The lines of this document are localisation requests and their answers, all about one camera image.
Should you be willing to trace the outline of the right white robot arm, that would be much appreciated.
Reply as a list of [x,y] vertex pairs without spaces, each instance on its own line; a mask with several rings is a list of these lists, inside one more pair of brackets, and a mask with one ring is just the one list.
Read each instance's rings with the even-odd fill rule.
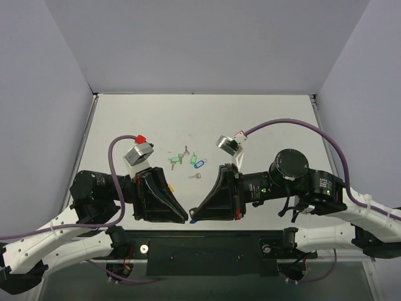
[[264,242],[274,255],[295,256],[317,250],[360,250],[366,256],[393,259],[400,256],[400,209],[385,209],[368,196],[346,188],[340,178],[311,169],[299,151],[280,151],[268,171],[243,174],[234,164],[219,167],[217,180],[201,204],[190,210],[193,223],[204,220],[240,220],[246,205],[257,208],[265,201],[286,200],[278,216],[292,211],[342,220],[337,226],[283,230],[279,243]]

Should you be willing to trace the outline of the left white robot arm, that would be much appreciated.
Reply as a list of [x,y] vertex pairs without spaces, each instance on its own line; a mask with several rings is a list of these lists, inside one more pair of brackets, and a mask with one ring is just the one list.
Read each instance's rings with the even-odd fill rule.
[[133,245],[119,225],[128,204],[136,220],[179,224],[188,220],[160,167],[135,176],[80,171],[70,194],[73,202],[48,224],[1,240],[1,290],[17,295],[51,272],[80,261],[128,257]]

